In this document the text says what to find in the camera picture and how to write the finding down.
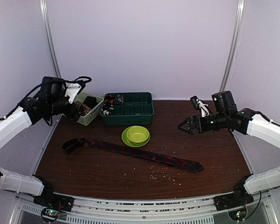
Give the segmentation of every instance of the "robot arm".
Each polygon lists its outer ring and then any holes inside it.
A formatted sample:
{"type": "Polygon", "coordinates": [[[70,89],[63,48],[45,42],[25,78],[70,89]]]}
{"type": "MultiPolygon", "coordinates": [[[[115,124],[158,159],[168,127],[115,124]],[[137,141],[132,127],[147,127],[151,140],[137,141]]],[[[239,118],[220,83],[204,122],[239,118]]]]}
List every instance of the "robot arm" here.
{"type": "MultiPolygon", "coordinates": [[[[218,131],[222,128],[236,130],[242,134],[260,138],[280,148],[280,125],[269,120],[261,112],[245,108],[237,110],[230,91],[219,92],[212,95],[217,113],[208,116],[195,115],[188,117],[181,124],[189,134],[218,131]]],[[[244,200],[245,195],[257,193],[262,190],[280,187],[280,166],[261,174],[244,177],[234,187],[237,201],[244,200]]]]}
{"type": "MultiPolygon", "coordinates": [[[[81,78],[88,80],[78,78],[79,80],[66,81],[55,77],[44,77],[42,84],[36,86],[36,88],[41,87],[40,91],[34,97],[25,97],[12,113],[0,121],[0,149],[18,133],[41,119],[51,125],[49,123],[51,117],[63,113],[72,120],[78,120],[83,108],[73,104],[74,98],[85,84],[91,81],[88,77],[81,78]]],[[[41,196],[40,199],[44,202],[49,202],[54,192],[53,186],[42,178],[21,175],[1,167],[0,189],[41,196]]]]}

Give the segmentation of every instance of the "white basket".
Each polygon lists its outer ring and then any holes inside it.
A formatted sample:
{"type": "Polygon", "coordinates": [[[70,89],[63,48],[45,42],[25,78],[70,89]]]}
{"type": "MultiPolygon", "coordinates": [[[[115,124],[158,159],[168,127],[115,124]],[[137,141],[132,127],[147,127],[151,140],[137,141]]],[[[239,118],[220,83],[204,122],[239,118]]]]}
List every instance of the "white basket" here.
{"type": "Polygon", "coordinates": [[[85,93],[85,92],[80,92],[80,94],[76,95],[75,97],[75,102],[76,101],[80,101],[81,103],[84,102],[84,100],[86,99],[86,97],[95,97],[97,99],[97,103],[98,105],[96,105],[90,112],[88,112],[85,116],[81,116],[79,118],[79,120],[77,121],[78,123],[80,123],[81,125],[87,126],[89,125],[90,122],[92,122],[96,116],[99,115],[102,106],[103,106],[103,101],[104,98],[102,97],[98,97],[89,93],[85,93]]]}

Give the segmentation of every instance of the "lime green bowl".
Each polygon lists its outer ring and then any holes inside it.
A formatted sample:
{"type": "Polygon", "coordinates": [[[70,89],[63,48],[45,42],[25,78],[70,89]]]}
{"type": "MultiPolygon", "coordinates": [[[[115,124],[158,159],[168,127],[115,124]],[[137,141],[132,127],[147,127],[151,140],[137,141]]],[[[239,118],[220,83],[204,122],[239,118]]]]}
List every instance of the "lime green bowl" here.
{"type": "Polygon", "coordinates": [[[132,126],[126,132],[126,137],[136,146],[142,145],[149,138],[149,131],[142,126],[132,126]]]}

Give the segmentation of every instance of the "patterned fabric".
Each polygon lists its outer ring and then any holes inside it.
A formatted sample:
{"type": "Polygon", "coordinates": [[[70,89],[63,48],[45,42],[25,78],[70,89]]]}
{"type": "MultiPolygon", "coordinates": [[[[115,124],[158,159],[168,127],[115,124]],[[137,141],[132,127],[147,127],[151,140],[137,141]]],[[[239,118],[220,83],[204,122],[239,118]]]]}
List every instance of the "patterned fabric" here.
{"type": "Polygon", "coordinates": [[[71,152],[73,152],[75,149],[79,147],[91,147],[91,148],[101,149],[105,151],[116,152],[124,155],[141,158],[144,160],[165,164],[185,171],[191,171],[197,173],[204,170],[201,163],[197,161],[180,159],[173,156],[144,151],[138,148],[120,146],[110,142],[94,140],[94,139],[72,139],[65,142],[62,149],[66,154],[70,154],[71,152]]]}

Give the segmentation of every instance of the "wooden table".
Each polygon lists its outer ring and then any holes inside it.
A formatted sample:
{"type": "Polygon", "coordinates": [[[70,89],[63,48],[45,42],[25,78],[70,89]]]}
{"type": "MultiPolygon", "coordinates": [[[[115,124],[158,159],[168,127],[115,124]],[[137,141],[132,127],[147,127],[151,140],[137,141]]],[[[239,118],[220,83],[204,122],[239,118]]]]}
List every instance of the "wooden table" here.
{"type": "Polygon", "coordinates": [[[154,120],[146,126],[150,142],[142,147],[199,161],[205,170],[191,173],[117,153],[79,148],[65,155],[62,144],[73,138],[93,138],[124,145],[126,126],[104,126],[97,117],[87,127],[62,117],[36,172],[60,193],[107,199],[168,199],[232,191],[249,169],[227,130],[188,135],[177,125],[198,114],[189,101],[154,101],[154,120]]]}

